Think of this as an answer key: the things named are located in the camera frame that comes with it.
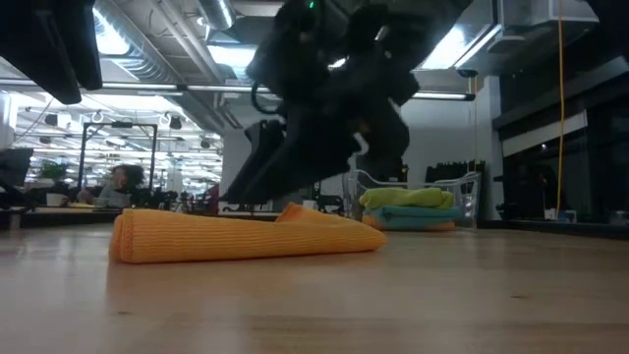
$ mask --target yellow cable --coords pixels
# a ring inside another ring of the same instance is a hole
[[[479,77],[474,76],[474,172],[476,172],[476,164],[479,161]]]
[[[559,169],[557,176],[557,210],[555,218],[559,218],[559,210],[561,208],[561,180],[563,178],[563,123],[566,119],[566,99],[564,90],[564,74],[563,74],[563,0],[559,0],[559,19],[557,22],[559,31],[559,103],[561,106],[561,123],[559,131]]]

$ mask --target wooden table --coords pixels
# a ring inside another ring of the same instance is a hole
[[[0,234],[3,354],[627,353],[629,243],[391,234],[380,252],[110,265],[109,227]]]

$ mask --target stack of towels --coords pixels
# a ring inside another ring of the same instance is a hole
[[[454,222],[463,217],[463,211],[453,202],[452,193],[438,188],[370,189],[360,198],[365,207],[363,223],[378,230],[452,230]]]

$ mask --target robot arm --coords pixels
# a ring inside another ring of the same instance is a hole
[[[332,1],[287,1],[247,69],[254,107],[281,119],[246,131],[252,154],[223,200],[264,204],[347,172],[355,134],[370,146],[367,159],[400,157],[409,131],[393,104],[417,92],[411,71],[471,2],[427,1],[421,16],[368,5],[348,16]],[[258,85],[282,98],[276,109],[258,106]]]

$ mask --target wire basket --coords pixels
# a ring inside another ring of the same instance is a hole
[[[457,226],[474,227],[479,215],[479,198],[481,195],[482,174],[469,172],[459,179],[440,180],[434,183],[403,183],[377,181],[363,170],[353,170],[343,178],[343,195],[348,217],[362,220],[363,207],[359,198],[368,189],[402,188],[418,190],[423,188],[439,188],[453,195],[453,206],[461,208],[463,218],[456,220]]]

